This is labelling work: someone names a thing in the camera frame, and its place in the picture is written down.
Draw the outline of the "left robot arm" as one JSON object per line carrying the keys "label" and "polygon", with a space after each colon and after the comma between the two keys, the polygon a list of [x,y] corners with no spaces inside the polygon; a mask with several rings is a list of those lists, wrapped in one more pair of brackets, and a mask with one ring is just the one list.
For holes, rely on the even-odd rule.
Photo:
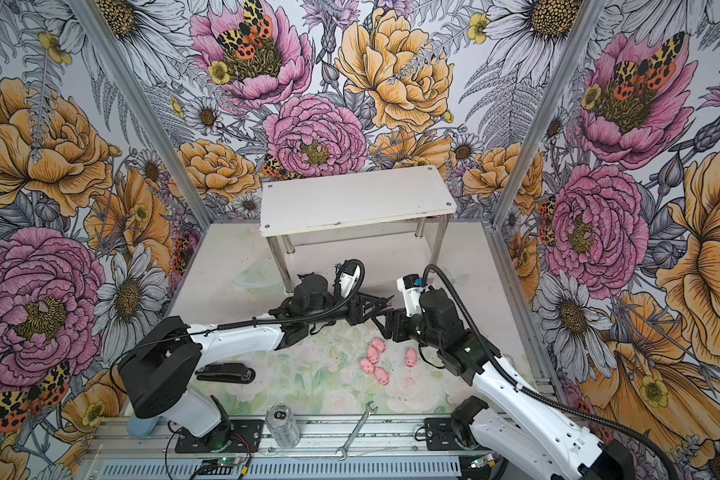
{"label": "left robot arm", "polygon": [[220,403],[191,381],[241,383],[255,373],[236,362],[240,355],[286,349],[339,320],[358,325],[382,314],[389,299],[361,291],[361,284],[358,272],[342,273],[334,283],[309,274],[279,306],[247,321],[162,320],[117,365],[135,416],[163,417],[195,438],[227,427]]}

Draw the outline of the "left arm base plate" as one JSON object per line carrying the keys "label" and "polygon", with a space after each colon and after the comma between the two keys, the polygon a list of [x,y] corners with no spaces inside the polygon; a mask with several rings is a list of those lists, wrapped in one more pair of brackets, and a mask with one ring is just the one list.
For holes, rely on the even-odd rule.
{"label": "left arm base plate", "polygon": [[256,453],[263,435],[264,421],[225,420],[202,437],[182,427],[175,445],[177,454]]}

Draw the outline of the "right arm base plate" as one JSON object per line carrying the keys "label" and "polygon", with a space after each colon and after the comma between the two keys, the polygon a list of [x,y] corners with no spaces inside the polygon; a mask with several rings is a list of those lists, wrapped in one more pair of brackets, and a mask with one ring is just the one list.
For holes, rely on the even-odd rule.
{"label": "right arm base plate", "polygon": [[465,451],[457,439],[449,418],[428,417],[424,419],[424,442],[428,451]]}

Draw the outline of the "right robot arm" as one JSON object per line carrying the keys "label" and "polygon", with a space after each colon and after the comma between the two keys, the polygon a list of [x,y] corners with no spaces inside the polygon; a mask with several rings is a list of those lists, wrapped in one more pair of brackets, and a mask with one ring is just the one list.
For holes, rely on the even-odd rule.
{"label": "right robot arm", "polygon": [[603,443],[535,390],[497,347],[466,328],[447,292],[413,275],[399,279],[404,305],[388,310],[379,329],[387,340],[432,348],[442,366],[471,388],[451,413],[463,450],[491,450],[534,479],[633,479],[630,450]]}

